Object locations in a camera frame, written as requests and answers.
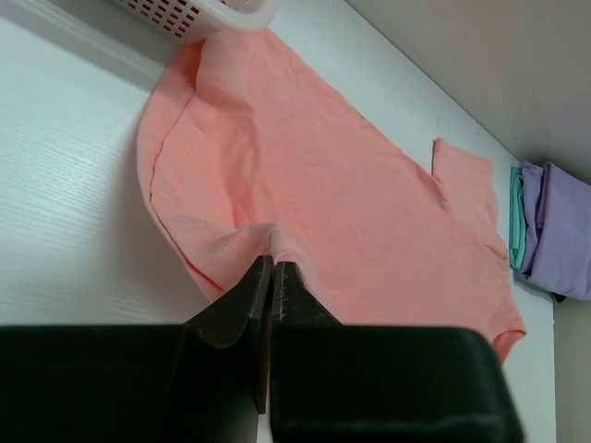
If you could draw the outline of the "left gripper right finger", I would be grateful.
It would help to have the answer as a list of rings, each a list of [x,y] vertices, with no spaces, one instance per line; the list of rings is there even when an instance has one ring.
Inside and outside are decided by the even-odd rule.
[[[277,442],[521,442],[500,361],[456,327],[345,326],[276,266],[270,424]]]

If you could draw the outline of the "pink t shirt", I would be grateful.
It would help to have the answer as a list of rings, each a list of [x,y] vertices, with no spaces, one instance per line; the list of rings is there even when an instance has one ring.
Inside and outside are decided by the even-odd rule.
[[[492,162],[443,139],[424,169],[269,30],[181,48],[139,123],[147,210],[211,300],[295,263],[340,321],[525,334]]]

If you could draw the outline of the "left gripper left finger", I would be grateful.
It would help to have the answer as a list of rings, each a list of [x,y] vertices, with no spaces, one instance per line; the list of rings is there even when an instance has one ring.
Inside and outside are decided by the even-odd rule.
[[[2,440],[255,441],[272,268],[183,324],[2,327]]]

